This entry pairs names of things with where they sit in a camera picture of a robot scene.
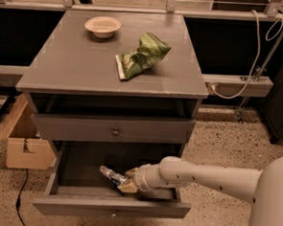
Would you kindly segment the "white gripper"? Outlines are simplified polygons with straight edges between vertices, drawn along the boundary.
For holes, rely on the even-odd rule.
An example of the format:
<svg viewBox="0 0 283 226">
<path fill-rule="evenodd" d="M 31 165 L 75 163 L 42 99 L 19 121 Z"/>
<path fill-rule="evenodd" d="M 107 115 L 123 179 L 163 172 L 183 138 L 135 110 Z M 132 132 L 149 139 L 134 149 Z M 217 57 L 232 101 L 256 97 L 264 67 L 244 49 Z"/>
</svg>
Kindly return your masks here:
<svg viewBox="0 0 283 226">
<path fill-rule="evenodd" d="M 159 186 L 160 172 L 158 165 L 147 164 L 139 168 L 129 169 L 126 171 L 126 176 L 130 179 L 118 186 L 118 189 L 123 193 L 137 193 L 138 189 L 148 192 Z"/>
</svg>

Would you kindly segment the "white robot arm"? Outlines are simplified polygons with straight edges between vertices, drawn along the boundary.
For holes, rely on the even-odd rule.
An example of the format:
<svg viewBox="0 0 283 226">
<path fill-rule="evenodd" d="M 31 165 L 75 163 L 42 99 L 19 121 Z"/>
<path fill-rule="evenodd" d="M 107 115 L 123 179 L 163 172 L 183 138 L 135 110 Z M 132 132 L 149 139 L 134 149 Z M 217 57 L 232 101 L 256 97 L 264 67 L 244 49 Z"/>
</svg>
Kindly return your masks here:
<svg viewBox="0 0 283 226">
<path fill-rule="evenodd" d="M 283 157 L 263 169 L 195 165 L 178 157 L 163 158 L 127 172 L 121 192 L 184 187 L 190 182 L 252 204 L 249 226 L 283 226 Z"/>
</svg>

